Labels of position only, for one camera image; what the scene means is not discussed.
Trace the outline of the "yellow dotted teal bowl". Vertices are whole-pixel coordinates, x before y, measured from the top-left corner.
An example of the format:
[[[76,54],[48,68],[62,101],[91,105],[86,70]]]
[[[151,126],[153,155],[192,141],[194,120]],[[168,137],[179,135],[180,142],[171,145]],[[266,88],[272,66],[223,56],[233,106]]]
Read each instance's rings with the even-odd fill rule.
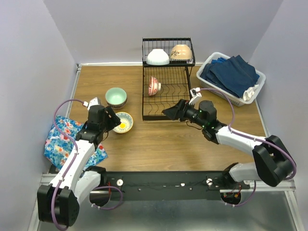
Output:
[[[113,131],[118,134],[129,132],[134,124],[132,116],[126,112],[118,112],[116,115],[120,118],[120,125],[115,127]]]

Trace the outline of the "mint green bowl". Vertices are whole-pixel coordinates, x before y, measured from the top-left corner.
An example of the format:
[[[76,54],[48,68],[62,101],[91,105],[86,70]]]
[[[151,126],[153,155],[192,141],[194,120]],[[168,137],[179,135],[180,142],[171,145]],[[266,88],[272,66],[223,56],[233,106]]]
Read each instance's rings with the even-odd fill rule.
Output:
[[[127,98],[127,93],[122,88],[110,88],[105,94],[105,99],[111,98]]]

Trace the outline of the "red white patterned bowl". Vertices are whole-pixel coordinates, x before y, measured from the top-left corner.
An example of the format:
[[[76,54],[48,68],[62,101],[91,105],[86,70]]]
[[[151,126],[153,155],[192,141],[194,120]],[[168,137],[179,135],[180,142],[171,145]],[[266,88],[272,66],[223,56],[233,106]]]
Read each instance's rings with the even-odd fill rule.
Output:
[[[156,95],[161,90],[161,83],[158,82],[158,79],[151,76],[149,80],[149,88],[148,88],[148,94],[149,96]]]

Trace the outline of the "black wire dish rack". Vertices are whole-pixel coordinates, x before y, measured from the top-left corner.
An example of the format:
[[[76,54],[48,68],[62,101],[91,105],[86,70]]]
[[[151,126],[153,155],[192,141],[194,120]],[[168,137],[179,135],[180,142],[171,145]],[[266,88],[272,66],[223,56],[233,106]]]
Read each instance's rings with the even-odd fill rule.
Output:
[[[192,52],[188,59],[170,58],[166,65],[151,65],[146,62],[150,52],[163,49],[167,55],[177,45],[186,45]],[[190,75],[195,66],[195,54],[191,38],[143,38],[142,39],[142,119],[167,120],[164,109],[174,106],[180,99],[190,100]],[[161,90],[154,96],[148,92],[150,78],[155,77],[161,83]]]

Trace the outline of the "white ribbed bowl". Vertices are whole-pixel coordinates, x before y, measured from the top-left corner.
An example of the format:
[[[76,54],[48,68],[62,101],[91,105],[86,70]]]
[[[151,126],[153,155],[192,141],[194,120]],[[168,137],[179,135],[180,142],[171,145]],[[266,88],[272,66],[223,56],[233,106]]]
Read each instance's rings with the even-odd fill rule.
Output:
[[[153,49],[146,58],[149,65],[167,65],[169,64],[169,56],[163,49]]]

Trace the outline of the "beige floral bowl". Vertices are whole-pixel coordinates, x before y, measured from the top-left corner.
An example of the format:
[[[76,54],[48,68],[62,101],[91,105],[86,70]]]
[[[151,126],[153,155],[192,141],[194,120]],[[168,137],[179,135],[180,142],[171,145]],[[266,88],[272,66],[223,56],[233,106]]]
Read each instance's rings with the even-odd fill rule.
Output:
[[[171,60],[190,60],[192,57],[192,51],[186,44],[175,45],[170,53]]]

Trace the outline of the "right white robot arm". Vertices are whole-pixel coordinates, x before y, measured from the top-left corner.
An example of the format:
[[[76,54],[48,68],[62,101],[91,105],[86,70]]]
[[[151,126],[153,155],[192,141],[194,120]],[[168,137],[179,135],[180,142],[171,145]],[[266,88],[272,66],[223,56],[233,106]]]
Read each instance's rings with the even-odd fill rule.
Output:
[[[195,123],[208,141],[252,155],[252,163],[234,163],[223,171],[221,182],[228,189],[244,180],[261,180],[275,187],[295,174],[296,164],[279,137],[257,137],[231,129],[217,120],[217,110],[211,101],[201,101],[195,109],[181,99],[162,113],[171,120]]]

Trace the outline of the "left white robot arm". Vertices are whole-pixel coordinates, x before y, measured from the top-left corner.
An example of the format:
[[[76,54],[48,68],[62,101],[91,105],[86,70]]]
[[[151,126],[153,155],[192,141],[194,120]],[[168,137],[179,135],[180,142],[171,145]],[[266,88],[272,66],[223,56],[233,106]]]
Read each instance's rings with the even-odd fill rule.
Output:
[[[104,133],[120,125],[120,118],[110,106],[92,105],[88,120],[73,139],[74,148],[59,173],[37,191],[38,218],[50,222],[60,231],[71,227],[79,214],[80,204],[94,189],[123,193],[107,183],[105,168],[85,165],[103,141]]]

